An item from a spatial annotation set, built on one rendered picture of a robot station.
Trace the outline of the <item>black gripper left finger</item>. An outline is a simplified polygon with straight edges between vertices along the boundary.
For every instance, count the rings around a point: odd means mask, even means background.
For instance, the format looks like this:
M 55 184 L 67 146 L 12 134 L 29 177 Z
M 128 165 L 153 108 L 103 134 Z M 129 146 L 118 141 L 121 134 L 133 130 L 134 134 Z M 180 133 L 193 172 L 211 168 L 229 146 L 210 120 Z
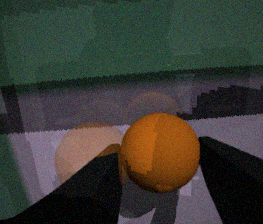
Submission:
M 95 157 L 53 193 L 0 224 L 118 224 L 118 153 Z

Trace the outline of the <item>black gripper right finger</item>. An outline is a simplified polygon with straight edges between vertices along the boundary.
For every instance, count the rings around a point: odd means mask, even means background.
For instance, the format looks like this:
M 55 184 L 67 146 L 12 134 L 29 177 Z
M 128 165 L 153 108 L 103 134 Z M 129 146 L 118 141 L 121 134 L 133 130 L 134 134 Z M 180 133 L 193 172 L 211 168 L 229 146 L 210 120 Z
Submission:
M 263 159 L 199 137 L 200 168 L 223 224 L 263 224 Z

